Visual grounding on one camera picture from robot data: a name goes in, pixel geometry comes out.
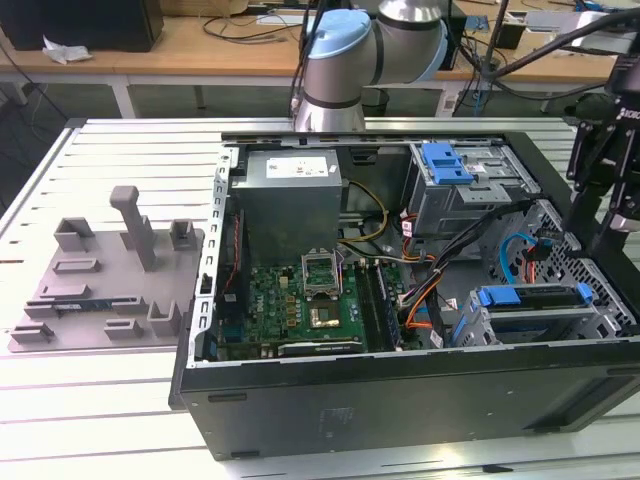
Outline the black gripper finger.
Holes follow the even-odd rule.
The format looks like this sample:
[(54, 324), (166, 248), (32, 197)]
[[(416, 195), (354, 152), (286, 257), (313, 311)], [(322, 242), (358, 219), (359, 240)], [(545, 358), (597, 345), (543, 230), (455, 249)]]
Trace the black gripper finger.
[(621, 252), (627, 237), (639, 231), (639, 167), (617, 169), (609, 207), (590, 243), (595, 255), (604, 250)]
[(578, 125), (566, 179), (573, 185), (571, 207), (564, 228), (588, 232), (602, 197), (613, 184), (615, 162), (610, 158), (615, 128), (590, 122)]

